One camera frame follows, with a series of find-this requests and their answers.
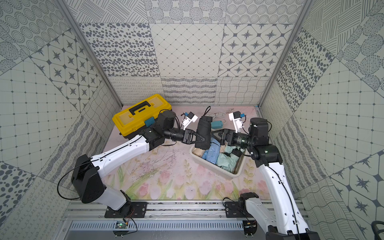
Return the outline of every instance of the black mounting plate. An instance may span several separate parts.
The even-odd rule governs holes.
[[[227,218],[241,218],[241,217],[253,218],[253,216],[250,215],[246,210],[243,210],[243,214],[240,212],[238,202],[227,201],[227,202],[224,202],[224,206],[225,206],[225,216]]]
[[[107,207],[104,218],[123,218],[129,216],[132,211],[132,218],[144,218],[145,212],[147,211],[147,204],[147,202],[130,202],[129,205],[122,206],[119,211]]]

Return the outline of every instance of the pink floral tabletop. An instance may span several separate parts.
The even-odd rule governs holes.
[[[254,107],[212,107],[210,112],[225,112],[231,108],[245,113],[247,119],[256,117]],[[201,116],[204,110],[205,107],[173,107],[178,116],[184,111],[192,111]],[[197,121],[188,126],[193,130],[196,130],[196,127]],[[224,127],[233,129],[228,117]],[[112,149],[126,141],[115,127],[104,150]],[[240,176],[227,180],[197,164],[189,154],[190,148],[191,145],[180,142],[174,146],[159,146],[127,161],[103,178],[103,182],[116,189],[122,189],[134,200],[221,200],[224,197],[237,199],[241,193],[251,191],[256,192],[261,199],[270,199],[266,183],[250,157],[244,159],[245,164]]]

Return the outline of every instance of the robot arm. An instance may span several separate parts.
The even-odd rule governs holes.
[[[184,129],[174,128],[174,122],[175,115],[173,112],[162,112],[155,124],[128,142],[92,157],[80,156],[75,163],[71,178],[80,200],[83,203],[99,202],[107,205],[108,209],[115,211],[115,217],[127,216],[132,210],[129,197],[123,191],[104,185],[101,179],[135,156],[151,151],[163,144],[165,139],[194,144],[205,142],[206,137],[209,137],[210,132],[198,134],[191,129],[186,129],[186,125]],[[208,141],[208,144],[203,144],[202,148],[208,149],[209,146]]]
[[[307,223],[296,205],[285,175],[283,160],[276,146],[269,144],[268,123],[263,118],[251,118],[249,134],[240,133],[243,126],[240,112],[232,113],[236,130],[221,129],[211,132],[224,145],[247,149],[263,175],[275,216],[262,204],[255,193],[245,193],[239,198],[239,209],[252,215],[266,233],[266,239],[288,239],[288,235],[300,235],[303,239],[319,239],[316,232],[309,231]]]

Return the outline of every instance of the patterned wall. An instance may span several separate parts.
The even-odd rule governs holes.
[[[323,239],[383,221],[383,1],[316,0],[262,106]]]
[[[58,178],[102,151],[121,106],[52,0],[0,9],[0,239],[50,239],[69,202]]]
[[[125,104],[257,105],[305,0],[66,2]]]

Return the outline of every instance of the toolbox handle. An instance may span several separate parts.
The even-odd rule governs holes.
[[[140,108],[144,107],[144,106],[148,106],[150,107],[151,105],[149,104],[149,102],[145,101],[145,102],[142,102],[140,103],[139,105],[137,106],[134,106],[132,107],[129,111],[132,115],[135,115],[135,111],[139,110]]]

